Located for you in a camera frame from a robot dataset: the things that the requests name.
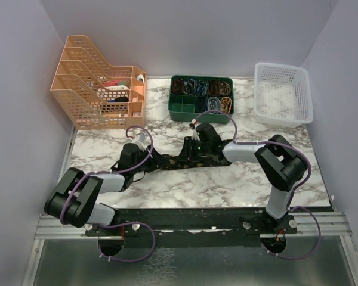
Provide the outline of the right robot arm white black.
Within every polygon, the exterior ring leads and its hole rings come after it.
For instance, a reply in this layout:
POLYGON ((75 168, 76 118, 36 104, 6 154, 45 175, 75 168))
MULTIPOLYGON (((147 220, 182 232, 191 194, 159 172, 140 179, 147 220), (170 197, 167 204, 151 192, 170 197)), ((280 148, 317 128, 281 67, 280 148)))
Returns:
POLYGON ((222 140, 213 125, 191 124, 192 135, 184 140, 178 162, 188 167, 258 163, 271 184, 270 198, 262 226, 269 233, 283 227, 283 217, 297 182, 308 169, 307 160, 281 135, 262 143, 222 140))

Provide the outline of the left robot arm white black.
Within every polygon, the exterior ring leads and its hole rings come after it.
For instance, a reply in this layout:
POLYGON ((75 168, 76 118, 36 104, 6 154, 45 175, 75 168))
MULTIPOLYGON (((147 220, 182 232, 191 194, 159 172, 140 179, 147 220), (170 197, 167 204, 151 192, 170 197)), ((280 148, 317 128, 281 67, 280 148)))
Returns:
POLYGON ((118 232, 117 210, 97 202, 99 194, 123 192, 136 182, 134 177, 159 168, 159 153, 152 145, 142 150, 135 143, 125 144, 118 163, 110 171, 89 172, 69 168, 44 205, 44 212, 62 224, 80 228, 85 224, 99 225, 107 235, 118 232))

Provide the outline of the black floral necktie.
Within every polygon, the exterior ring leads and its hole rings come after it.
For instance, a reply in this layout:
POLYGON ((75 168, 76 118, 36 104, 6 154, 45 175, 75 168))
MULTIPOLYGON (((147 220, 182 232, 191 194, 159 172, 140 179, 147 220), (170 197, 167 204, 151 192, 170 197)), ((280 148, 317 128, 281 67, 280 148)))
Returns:
POLYGON ((216 160, 212 157, 198 157, 187 159, 183 156, 163 154, 159 162, 159 170, 183 170, 200 167, 224 167, 231 165, 226 159, 216 160))

